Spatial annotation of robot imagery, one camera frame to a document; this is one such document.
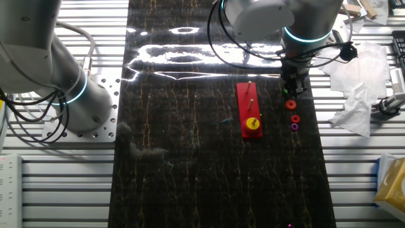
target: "red block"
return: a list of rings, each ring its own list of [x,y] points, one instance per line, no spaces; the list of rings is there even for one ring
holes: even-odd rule
[[[244,139],[259,138],[263,136],[263,131],[261,129],[261,119],[260,110],[258,103],[258,94],[256,92],[256,84],[251,83],[248,93],[246,93],[246,88],[249,83],[238,83],[236,84],[236,90],[238,95],[238,105],[239,105],[239,118],[240,118],[240,129],[242,132],[242,137]],[[248,109],[249,103],[253,99],[252,106],[250,110]],[[245,130],[245,121],[248,118],[257,118],[260,123],[259,132],[257,134],[248,134]]]

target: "black marble surface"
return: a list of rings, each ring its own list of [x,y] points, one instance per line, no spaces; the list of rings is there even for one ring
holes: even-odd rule
[[[207,42],[211,6],[130,1],[109,227],[335,227],[311,93],[287,111],[275,69],[221,63]],[[224,58],[279,65],[242,54],[213,23]],[[279,37],[254,47],[276,51]],[[264,136],[244,141],[236,83],[249,80]]]

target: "yellow box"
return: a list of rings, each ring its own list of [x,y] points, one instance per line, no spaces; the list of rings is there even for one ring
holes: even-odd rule
[[[392,162],[374,203],[405,222],[405,158]]]

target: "power strip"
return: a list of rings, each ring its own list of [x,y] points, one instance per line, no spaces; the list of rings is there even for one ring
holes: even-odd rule
[[[22,228],[22,158],[0,156],[0,228]]]

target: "yellow ring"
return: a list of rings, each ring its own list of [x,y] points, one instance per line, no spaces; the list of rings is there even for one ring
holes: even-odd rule
[[[248,119],[246,120],[246,127],[247,127],[248,129],[256,130],[256,129],[258,129],[258,128],[260,127],[260,122],[259,122],[259,120],[257,120],[256,123],[254,123],[254,125],[252,124],[253,121],[254,121],[254,119],[255,119],[254,117],[251,117],[251,118],[248,118]]]

